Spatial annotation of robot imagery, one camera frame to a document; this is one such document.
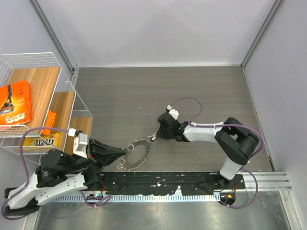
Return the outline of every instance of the gray floor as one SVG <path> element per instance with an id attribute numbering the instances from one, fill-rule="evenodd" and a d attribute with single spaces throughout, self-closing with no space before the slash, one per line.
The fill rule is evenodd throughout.
<path id="1" fill-rule="evenodd" d="M 235 117 L 259 129 L 240 67 L 85 68 L 80 69 L 76 89 L 94 116 L 91 137 L 116 147 L 155 133 L 166 106 L 185 96 L 203 103 L 204 112 L 195 122 L 218 123 Z M 180 122 L 200 109 L 190 100 L 174 108 Z M 158 139 L 153 149 L 142 171 L 217 171 L 225 160 L 222 149 L 209 142 Z M 253 158 L 247 168 L 271 170 L 267 153 Z M 105 170 L 117 170 L 116 164 Z"/>
<path id="2" fill-rule="evenodd" d="M 237 192 L 235 205 L 246 205 L 254 192 Z M 279 192 L 260 192 L 246 209 L 217 202 L 110 203 L 97 209 L 81 203 L 42 206 L 35 230 L 290 230 Z"/>

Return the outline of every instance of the black mounting plate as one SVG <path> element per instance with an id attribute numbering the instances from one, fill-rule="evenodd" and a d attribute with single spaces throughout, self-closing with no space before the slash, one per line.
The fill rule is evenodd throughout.
<path id="1" fill-rule="evenodd" d="M 172 195 L 181 186 L 182 195 L 212 195 L 223 188 L 216 172 L 102 172 L 107 195 Z M 243 175 L 234 177 L 236 189 L 245 189 Z"/>
<path id="2" fill-rule="evenodd" d="M 35 198 L 29 201 L 29 203 L 25 207 L 10 209 L 10 206 L 6 206 L 4 208 L 4 214 L 6 216 L 23 216 L 29 215 L 31 213 L 37 212 L 39 206 L 37 205 L 37 201 Z"/>

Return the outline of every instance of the wooden shelf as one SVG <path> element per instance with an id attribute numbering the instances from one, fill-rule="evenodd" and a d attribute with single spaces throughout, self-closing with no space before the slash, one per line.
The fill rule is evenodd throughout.
<path id="1" fill-rule="evenodd" d="M 49 110 L 56 113 L 53 126 L 55 128 L 67 129 L 69 118 L 71 116 L 75 92 L 55 92 Z M 57 148 L 64 149 L 66 133 L 59 132 Z"/>
<path id="2" fill-rule="evenodd" d="M 26 80 L 31 86 L 32 122 L 29 128 L 41 127 L 49 105 L 49 100 L 57 81 L 60 67 L 15 69 L 7 84 Z"/>
<path id="3" fill-rule="evenodd" d="M 82 130 L 83 133 L 90 135 L 92 129 L 92 117 L 72 117 L 69 127 L 75 128 L 77 130 Z M 65 153 L 72 155 L 72 147 L 73 147 L 73 139 L 74 137 L 67 136 L 66 144 L 65 144 Z"/>

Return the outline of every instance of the shelf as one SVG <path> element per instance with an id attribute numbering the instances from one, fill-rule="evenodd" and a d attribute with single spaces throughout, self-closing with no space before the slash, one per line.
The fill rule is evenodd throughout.
<path id="1" fill-rule="evenodd" d="M 75 128 L 77 130 L 82 130 L 83 133 L 90 136 L 91 129 L 92 129 L 92 117 L 72 117 L 69 127 Z M 72 148 L 73 148 L 73 139 L 74 137 L 67 136 L 66 145 L 65 145 L 65 153 L 72 155 Z"/>
<path id="2" fill-rule="evenodd" d="M 55 88 L 60 67 L 15 69 L 7 85 L 26 80 L 31 86 L 32 122 L 0 130 L 0 137 L 21 137 L 28 128 L 41 127 Z"/>
<path id="3" fill-rule="evenodd" d="M 19 154 L 19 146 L 5 146 L 6 150 L 13 152 L 15 154 Z M 49 146 L 31 146 L 31 147 L 23 147 L 24 155 L 44 155 L 51 149 Z"/>
<path id="4" fill-rule="evenodd" d="M 71 117 L 71 111 L 75 99 L 75 92 L 55 92 L 50 105 L 50 110 L 56 113 L 53 127 L 67 129 Z M 58 132 L 59 140 L 57 148 L 64 149 L 67 133 Z"/>

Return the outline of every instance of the purple cable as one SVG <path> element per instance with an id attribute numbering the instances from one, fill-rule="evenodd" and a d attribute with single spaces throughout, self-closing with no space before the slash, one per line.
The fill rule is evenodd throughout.
<path id="1" fill-rule="evenodd" d="M 245 128 L 245 129 L 248 129 L 250 130 L 251 132 L 253 132 L 260 140 L 260 147 L 257 151 L 255 151 L 250 158 L 253 158 L 254 156 L 256 156 L 264 147 L 264 139 L 262 137 L 262 135 L 256 131 L 255 129 L 251 128 L 251 127 L 248 127 L 248 126 L 244 126 L 244 125 L 239 125 L 239 124 L 222 124 L 222 125 L 215 125 L 215 126 L 202 126 L 202 125 L 193 125 L 191 124 L 191 120 L 198 117 L 202 111 L 203 111 L 203 106 L 201 104 L 201 102 L 193 97 L 182 97 L 182 98 L 179 98 L 177 99 L 176 101 L 174 101 L 173 103 L 170 104 L 170 106 L 174 105 L 175 103 L 177 103 L 178 101 L 181 101 L 183 99 L 191 99 L 191 100 L 194 100 L 196 101 L 200 106 L 201 106 L 201 110 L 196 114 L 194 115 L 193 117 L 191 117 L 189 120 L 188 120 L 188 124 L 192 127 L 199 127 L 199 128 L 216 128 L 216 127 L 240 127 L 240 128 Z M 245 206 L 242 206 L 242 207 L 237 207 L 237 206 L 229 206 L 230 208 L 233 208 L 233 209 L 241 209 L 241 208 L 245 208 L 245 207 L 249 207 L 250 205 L 252 205 L 254 203 L 254 201 L 256 200 L 257 196 L 258 196 L 258 182 L 257 182 L 257 179 L 256 177 L 254 176 L 254 174 L 252 174 L 249 170 L 247 169 L 244 169 L 243 166 L 240 168 L 241 171 L 246 171 L 248 172 L 255 180 L 255 183 L 256 183 L 256 192 L 255 192 L 255 197 L 253 198 L 253 200 L 245 205 Z"/>
<path id="2" fill-rule="evenodd" d="M 193 125 L 191 124 L 191 120 L 198 117 L 202 111 L 203 111 L 203 106 L 201 104 L 201 102 L 193 97 L 182 97 L 182 98 L 179 98 L 177 99 L 176 101 L 174 101 L 173 103 L 170 104 L 170 106 L 173 106 L 175 103 L 177 103 L 178 101 L 181 101 L 183 99 L 191 99 L 191 100 L 194 100 L 196 101 L 200 106 L 201 106 L 201 110 L 196 114 L 194 115 L 193 117 L 191 117 L 189 120 L 188 120 L 188 124 L 192 127 L 198 127 L 198 128 L 219 128 L 219 127 L 240 127 L 240 128 L 245 128 L 245 129 L 248 129 L 250 131 L 252 131 L 260 140 L 260 147 L 257 151 L 255 151 L 250 158 L 254 157 L 255 155 L 257 155 L 264 147 L 264 139 L 262 137 L 262 135 L 256 131 L 255 129 L 253 129 L 252 127 L 248 127 L 248 126 L 244 126 L 244 125 L 239 125 L 239 124 L 222 124 L 222 125 L 215 125 L 215 126 L 202 126 L 202 125 Z"/>
<path id="3" fill-rule="evenodd" d="M 48 129 L 48 130 L 54 130 L 54 131 L 59 131 L 59 132 L 66 132 L 68 133 L 68 130 L 65 130 L 65 129 L 61 129 L 61 128 L 52 128 L 52 127 L 37 127 L 37 128 L 31 128 L 29 130 L 27 130 L 23 136 L 21 137 L 21 141 L 20 141 L 20 145 L 19 145 L 19 153 L 20 153 L 20 157 L 21 157 L 21 161 L 23 163 L 23 167 L 24 167 L 24 170 L 25 170 L 25 175 L 26 175 L 26 183 L 24 185 L 24 187 L 19 190 L 17 193 L 13 194 L 12 196 L 10 196 L 9 199 L 7 199 L 2 207 L 1 207 L 1 214 L 2 216 L 5 218 L 5 219 L 8 219 L 8 220 L 17 220 L 17 219 L 22 219 L 26 216 L 21 216 L 21 217 L 16 217 L 16 218 L 10 218 L 10 217 L 7 217 L 4 213 L 4 208 L 5 206 L 8 204 L 9 200 L 14 198 L 15 196 L 17 196 L 18 194 L 20 194 L 30 183 L 30 175 L 29 175 L 29 171 L 28 171 L 28 168 L 27 168 L 27 165 L 25 163 L 25 159 L 24 159 L 24 154 L 23 154 L 23 144 L 24 144 L 24 139 L 25 139 L 25 136 L 30 133 L 30 132 L 33 132 L 33 131 L 36 131 L 36 130 L 41 130 L 41 129 Z"/>

